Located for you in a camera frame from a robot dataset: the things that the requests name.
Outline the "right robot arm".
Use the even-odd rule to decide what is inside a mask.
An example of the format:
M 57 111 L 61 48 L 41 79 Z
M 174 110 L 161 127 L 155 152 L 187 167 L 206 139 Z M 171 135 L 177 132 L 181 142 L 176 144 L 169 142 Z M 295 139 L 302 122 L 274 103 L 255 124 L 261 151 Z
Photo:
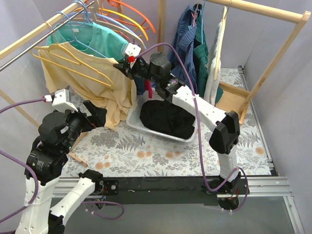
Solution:
M 227 113 L 194 95 L 184 82 L 171 74 L 171 63 L 162 52 L 152 54 L 149 63 L 140 58 L 125 56 L 114 67 L 129 79 L 138 77 L 155 83 L 155 90 L 161 98 L 181 107 L 195 116 L 197 121 L 204 123 L 212 132 L 209 145 L 217 152 L 220 163 L 220 185 L 208 190 L 216 192 L 222 189 L 227 194 L 237 190 L 241 178 L 236 156 L 240 135 L 237 112 Z

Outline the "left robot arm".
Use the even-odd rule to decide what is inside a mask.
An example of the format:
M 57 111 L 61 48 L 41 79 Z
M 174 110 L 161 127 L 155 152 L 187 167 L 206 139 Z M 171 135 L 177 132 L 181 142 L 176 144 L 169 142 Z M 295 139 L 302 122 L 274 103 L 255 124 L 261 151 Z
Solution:
M 59 181 L 62 168 L 68 161 L 68 153 L 81 133 L 102 127 L 107 111 L 98 108 L 89 100 L 83 104 L 90 116 L 80 110 L 64 112 L 55 110 L 47 114 L 39 126 L 39 145 L 33 145 L 26 164 L 34 173 L 25 171 L 26 196 L 30 201 L 23 211 L 17 234 L 62 234 L 69 217 L 90 195 L 98 195 L 104 189 L 103 175 L 88 169 L 79 173 L 76 186 L 51 207 L 54 189 Z

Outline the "black t shirt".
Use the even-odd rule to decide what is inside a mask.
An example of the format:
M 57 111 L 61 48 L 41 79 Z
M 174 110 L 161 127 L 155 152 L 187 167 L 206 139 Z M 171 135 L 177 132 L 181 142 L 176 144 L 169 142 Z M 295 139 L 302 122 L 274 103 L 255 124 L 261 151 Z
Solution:
M 189 139 L 195 130 L 195 117 L 166 100 L 143 103 L 139 117 L 146 128 L 182 139 Z

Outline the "beige t shirt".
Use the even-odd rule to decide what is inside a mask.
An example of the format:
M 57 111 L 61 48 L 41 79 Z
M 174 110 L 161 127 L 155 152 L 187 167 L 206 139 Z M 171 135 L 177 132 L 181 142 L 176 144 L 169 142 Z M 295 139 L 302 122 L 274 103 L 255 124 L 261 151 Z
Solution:
M 70 86 L 76 94 L 107 110 L 105 128 L 115 130 L 125 121 L 137 98 L 134 80 L 114 65 L 114 58 L 86 54 L 70 43 L 37 46 L 49 92 Z

